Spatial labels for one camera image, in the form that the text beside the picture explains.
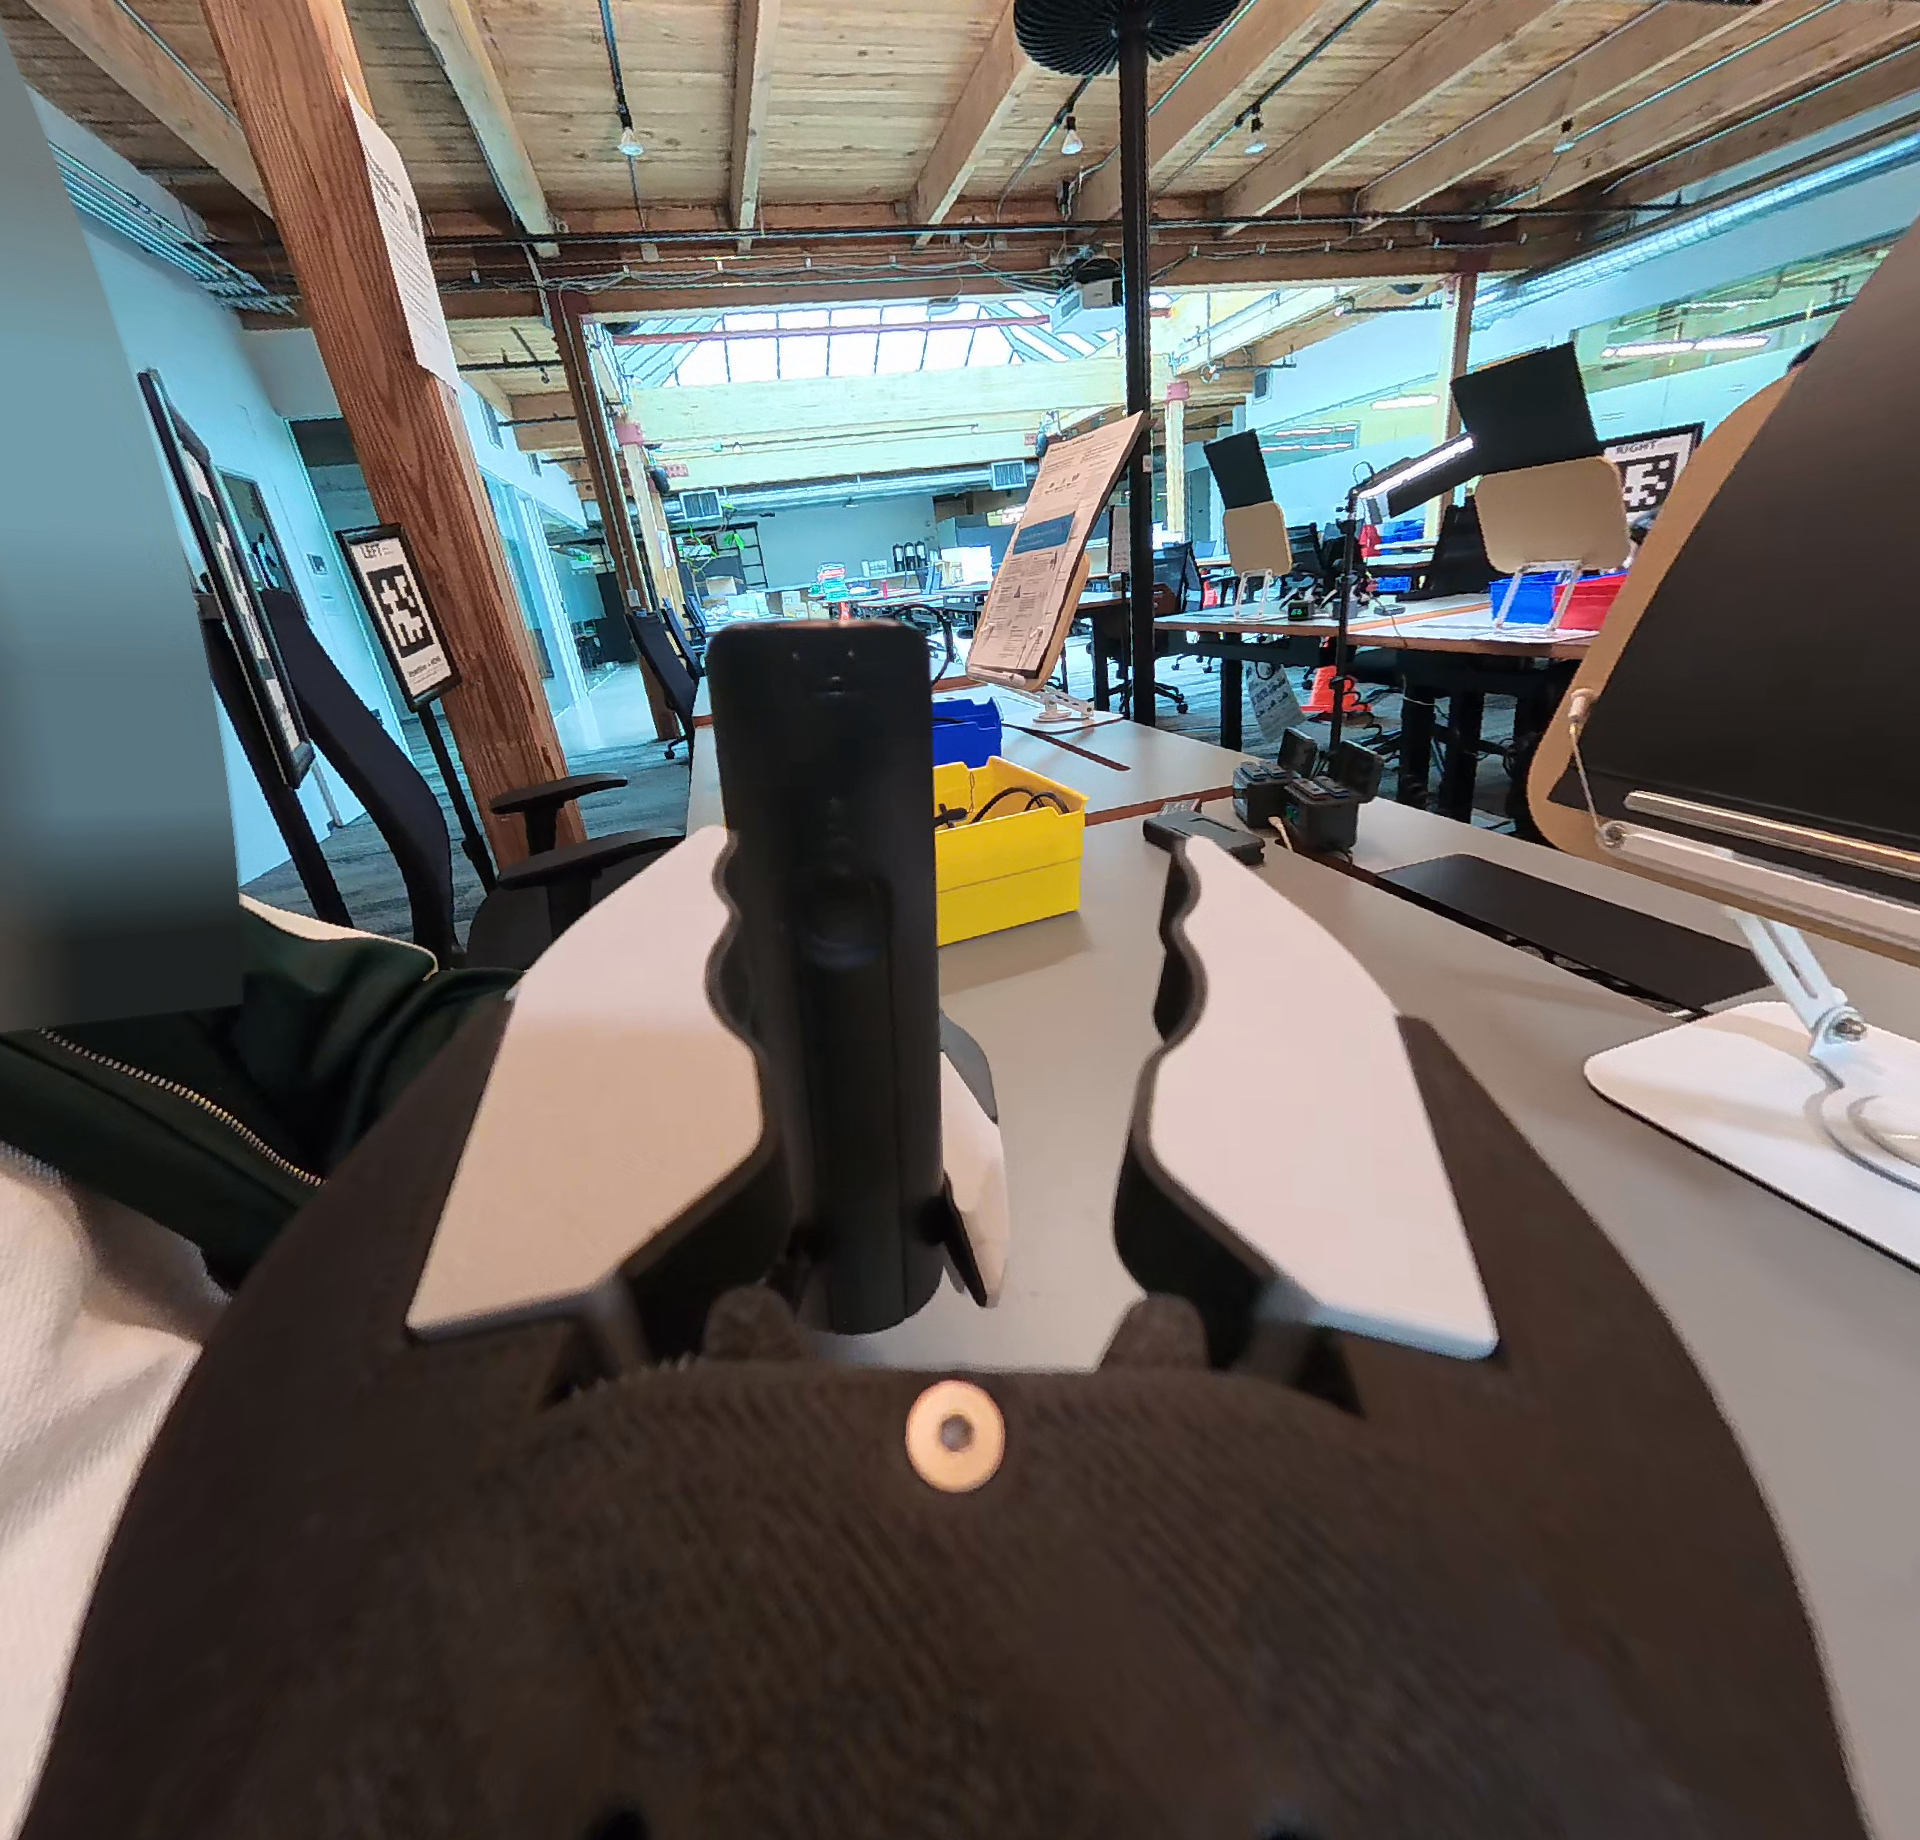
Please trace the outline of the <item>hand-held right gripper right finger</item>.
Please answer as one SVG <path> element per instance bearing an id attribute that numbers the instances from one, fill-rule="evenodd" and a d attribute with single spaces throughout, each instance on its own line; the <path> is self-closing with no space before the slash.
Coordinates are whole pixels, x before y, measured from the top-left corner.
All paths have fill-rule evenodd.
<path id="1" fill-rule="evenodd" d="M 1175 837 L 1156 1049 L 1115 1206 L 1127 1273 L 1212 1365 L 1265 1325 L 1483 1359 L 1498 1325 L 1401 1021 L 1366 967 L 1225 850 Z"/>

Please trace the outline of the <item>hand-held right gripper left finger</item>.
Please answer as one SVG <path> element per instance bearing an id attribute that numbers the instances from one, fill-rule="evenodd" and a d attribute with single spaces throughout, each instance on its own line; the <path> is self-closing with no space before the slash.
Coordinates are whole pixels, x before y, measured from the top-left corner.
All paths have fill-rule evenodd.
<path id="1" fill-rule="evenodd" d="M 607 1363 L 697 1347 L 795 1203 L 726 959 L 722 827 L 695 830 L 521 979 L 406 1327 L 577 1320 Z"/>

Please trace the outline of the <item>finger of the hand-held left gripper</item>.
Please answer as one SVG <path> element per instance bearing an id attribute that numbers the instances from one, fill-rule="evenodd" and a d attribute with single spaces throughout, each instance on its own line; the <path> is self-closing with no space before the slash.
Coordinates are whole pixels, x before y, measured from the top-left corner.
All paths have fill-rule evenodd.
<path id="1" fill-rule="evenodd" d="M 995 1306 L 1005 1284 L 1009 1197 L 1005 1144 L 989 1062 L 980 1043 L 947 1013 L 940 1040 L 942 1197 L 935 1224 L 947 1269 L 980 1306 Z"/>

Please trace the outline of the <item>yellow plastic bin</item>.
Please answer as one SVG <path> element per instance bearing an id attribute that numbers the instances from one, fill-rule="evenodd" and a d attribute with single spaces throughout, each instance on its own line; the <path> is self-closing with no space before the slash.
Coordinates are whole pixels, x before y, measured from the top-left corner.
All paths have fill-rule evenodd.
<path id="1" fill-rule="evenodd" d="M 939 944 L 1076 913 L 1087 798 L 1003 757 L 931 768 Z"/>

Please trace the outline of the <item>black desk mat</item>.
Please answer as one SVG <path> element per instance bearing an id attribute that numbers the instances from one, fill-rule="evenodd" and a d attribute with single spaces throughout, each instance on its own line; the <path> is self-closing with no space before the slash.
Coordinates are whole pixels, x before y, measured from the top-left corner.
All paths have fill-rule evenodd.
<path id="1" fill-rule="evenodd" d="M 1705 1013 L 1768 985 L 1734 941 L 1702 933 L 1465 853 L 1373 872 L 1373 885 L 1611 992 Z"/>

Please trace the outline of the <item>black office chair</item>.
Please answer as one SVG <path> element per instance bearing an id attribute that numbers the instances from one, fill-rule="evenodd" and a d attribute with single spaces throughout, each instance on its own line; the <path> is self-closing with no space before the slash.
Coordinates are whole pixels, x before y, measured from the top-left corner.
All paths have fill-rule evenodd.
<path id="1" fill-rule="evenodd" d="M 582 844 L 557 844 L 562 807 L 619 787 L 619 775 L 567 775 L 495 796 L 493 814 L 524 820 L 531 853 L 497 869 L 466 943 L 458 943 L 451 931 L 449 829 L 428 779 L 359 702 L 306 626 L 300 601 L 287 591 L 266 589 L 261 608 L 306 733 L 366 805 L 396 856 L 415 944 L 439 962 L 479 967 L 536 964 L 598 897 L 684 841 L 684 830 L 650 836 L 625 829 Z"/>

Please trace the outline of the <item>dark green jacket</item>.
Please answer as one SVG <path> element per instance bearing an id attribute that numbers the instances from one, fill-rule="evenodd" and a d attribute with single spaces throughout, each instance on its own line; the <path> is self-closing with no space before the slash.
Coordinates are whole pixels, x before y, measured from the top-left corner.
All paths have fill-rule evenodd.
<path id="1" fill-rule="evenodd" d="M 247 1277 L 400 1092 L 517 967 L 242 901 L 227 1008 L 1 1039 L 5 1145 Z"/>

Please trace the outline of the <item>framed marker poster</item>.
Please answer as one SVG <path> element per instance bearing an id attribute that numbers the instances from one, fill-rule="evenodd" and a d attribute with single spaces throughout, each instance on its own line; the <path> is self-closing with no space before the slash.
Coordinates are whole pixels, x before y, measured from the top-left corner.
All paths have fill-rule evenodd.
<path id="1" fill-rule="evenodd" d="M 404 531 L 377 524 L 334 533 L 383 660 L 412 711 L 461 682 L 419 563 Z"/>
<path id="2" fill-rule="evenodd" d="M 202 553 L 204 573 L 220 603 L 227 635 L 242 663 L 242 681 L 268 733 L 278 775 L 292 793 L 298 793 L 313 764 L 314 748 L 287 681 L 284 662 L 252 581 L 242 533 L 224 488 L 218 482 L 205 440 L 173 407 L 158 373 L 141 368 L 137 383 L 180 488 L 180 501 Z"/>

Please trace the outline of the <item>small wooden board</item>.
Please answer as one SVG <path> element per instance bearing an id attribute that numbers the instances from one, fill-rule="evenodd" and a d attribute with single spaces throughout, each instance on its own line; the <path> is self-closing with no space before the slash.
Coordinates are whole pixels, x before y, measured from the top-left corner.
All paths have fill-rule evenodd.
<path id="1" fill-rule="evenodd" d="M 1235 571 L 1229 603 L 1258 608 L 1267 591 L 1291 570 L 1283 508 L 1272 499 L 1227 506 L 1221 536 Z"/>

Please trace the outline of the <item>cream trousers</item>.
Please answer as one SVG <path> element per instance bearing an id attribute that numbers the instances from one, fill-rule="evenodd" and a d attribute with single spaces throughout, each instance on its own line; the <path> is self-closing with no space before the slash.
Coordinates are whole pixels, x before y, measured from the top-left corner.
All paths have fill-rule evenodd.
<path id="1" fill-rule="evenodd" d="M 1 1833 L 19 1828 L 104 1546 L 224 1293 L 145 1217 L 1 1149 Z"/>

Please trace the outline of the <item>black desk lamp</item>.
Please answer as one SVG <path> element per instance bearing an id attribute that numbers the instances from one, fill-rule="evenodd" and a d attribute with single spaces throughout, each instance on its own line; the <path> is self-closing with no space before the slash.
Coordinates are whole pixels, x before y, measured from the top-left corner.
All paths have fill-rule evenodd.
<path id="1" fill-rule="evenodd" d="M 1401 506 L 1417 506 L 1435 497 L 1440 482 L 1462 482 L 1470 475 L 1471 434 L 1462 433 L 1421 455 L 1408 455 L 1384 470 L 1356 479 L 1348 491 L 1343 511 L 1337 518 L 1334 563 L 1334 648 L 1333 648 L 1333 707 L 1328 716 L 1328 751 L 1341 748 L 1341 731 L 1349 711 L 1349 614 L 1356 573 L 1356 526 L 1366 516 L 1379 516 L 1395 497 Z"/>

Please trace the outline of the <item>wooden pillar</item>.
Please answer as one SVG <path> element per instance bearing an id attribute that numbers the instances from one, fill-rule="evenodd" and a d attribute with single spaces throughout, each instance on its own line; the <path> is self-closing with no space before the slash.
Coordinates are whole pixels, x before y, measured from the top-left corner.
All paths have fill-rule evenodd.
<path id="1" fill-rule="evenodd" d="M 449 731 L 479 798 L 563 775 L 563 750 L 458 392 L 413 357 L 350 93 L 342 0 L 199 0 L 380 520 L 419 563 L 461 682 Z"/>

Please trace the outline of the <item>marker board sign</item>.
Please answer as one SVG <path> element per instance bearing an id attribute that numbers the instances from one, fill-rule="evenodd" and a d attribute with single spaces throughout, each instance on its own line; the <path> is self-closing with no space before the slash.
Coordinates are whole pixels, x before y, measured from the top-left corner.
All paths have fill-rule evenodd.
<path id="1" fill-rule="evenodd" d="M 1699 422 L 1647 434 L 1607 437 L 1601 453 L 1619 473 L 1621 508 L 1633 538 L 1643 538 L 1704 440 Z"/>

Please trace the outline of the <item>black pole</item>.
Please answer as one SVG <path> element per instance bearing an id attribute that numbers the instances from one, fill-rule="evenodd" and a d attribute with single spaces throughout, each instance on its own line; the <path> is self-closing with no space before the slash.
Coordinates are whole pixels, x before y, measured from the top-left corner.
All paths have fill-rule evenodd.
<path id="1" fill-rule="evenodd" d="M 1119 182 L 1120 182 L 1120 290 L 1125 403 L 1151 416 L 1148 327 L 1148 105 L 1152 58 L 1172 56 L 1209 38 L 1241 0 L 1015 0 L 1013 27 L 1020 48 L 1036 68 L 1074 74 L 1081 84 L 1116 71 Z"/>

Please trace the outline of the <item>paper notice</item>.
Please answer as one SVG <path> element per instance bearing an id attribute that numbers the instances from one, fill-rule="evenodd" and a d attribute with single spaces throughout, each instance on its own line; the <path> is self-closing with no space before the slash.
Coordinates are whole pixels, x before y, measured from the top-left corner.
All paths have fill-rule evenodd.
<path id="1" fill-rule="evenodd" d="M 377 229 L 390 262 L 413 357 L 445 387 L 457 390 L 461 375 L 426 248 L 418 193 L 394 141 L 357 99 L 350 93 L 347 103 L 359 137 Z"/>

